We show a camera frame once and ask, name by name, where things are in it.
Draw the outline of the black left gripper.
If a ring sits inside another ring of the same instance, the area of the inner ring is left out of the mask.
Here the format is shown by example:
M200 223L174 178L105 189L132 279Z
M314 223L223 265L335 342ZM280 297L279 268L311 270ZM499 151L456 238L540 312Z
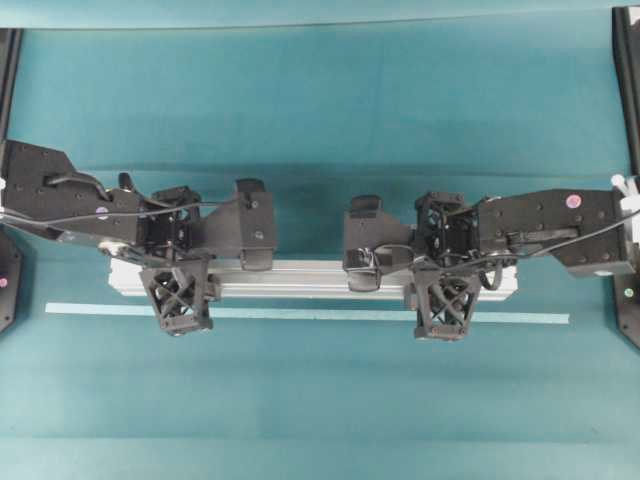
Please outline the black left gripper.
M142 195L136 260L239 257L244 271L273 268L273 197L262 180L236 181L228 200L204 202L187 186Z

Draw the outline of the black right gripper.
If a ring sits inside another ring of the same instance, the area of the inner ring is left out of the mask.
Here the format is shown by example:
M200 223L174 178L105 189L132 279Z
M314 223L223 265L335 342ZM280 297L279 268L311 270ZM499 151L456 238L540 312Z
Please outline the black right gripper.
M459 193L431 191L415 200L416 221L409 225L386 212L380 196L354 197L343 221L349 290L377 291L379 268L444 268L479 258L478 207Z

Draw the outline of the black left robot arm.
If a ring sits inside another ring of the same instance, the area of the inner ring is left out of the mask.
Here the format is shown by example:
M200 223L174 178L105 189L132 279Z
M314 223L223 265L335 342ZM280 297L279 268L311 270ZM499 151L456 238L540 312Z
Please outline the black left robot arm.
M8 226L144 267L237 258L246 271L271 269L277 232L262 181L240 179L230 199L213 202L187 186L147 196L126 172L118 182L105 187L62 151L1 144L1 217Z

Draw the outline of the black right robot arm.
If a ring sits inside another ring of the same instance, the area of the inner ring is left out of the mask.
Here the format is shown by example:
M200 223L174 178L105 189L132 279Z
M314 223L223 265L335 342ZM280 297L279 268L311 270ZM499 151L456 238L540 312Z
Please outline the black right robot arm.
M506 268L547 255L576 277L636 274L639 217L622 200L614 190L551 189L468 204L460 193L428 192L408 225L385 212L380 197L355 197L344 217L343 268L361 292L403 270L417 285L426 272L496 290Z

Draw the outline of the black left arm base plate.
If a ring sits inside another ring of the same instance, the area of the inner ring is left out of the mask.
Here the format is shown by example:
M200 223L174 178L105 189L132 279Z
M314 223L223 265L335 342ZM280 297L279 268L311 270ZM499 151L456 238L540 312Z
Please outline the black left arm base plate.
M23 263L21 251L4 231L1 232L0 254L0 332L3 333L15 320Z

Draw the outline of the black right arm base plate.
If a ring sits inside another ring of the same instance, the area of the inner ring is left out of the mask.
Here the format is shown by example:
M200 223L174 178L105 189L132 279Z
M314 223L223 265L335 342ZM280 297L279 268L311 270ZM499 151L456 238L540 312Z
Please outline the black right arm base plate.
M632 273L613 277L616 321L619 332L639 349L639 246L631 247Z

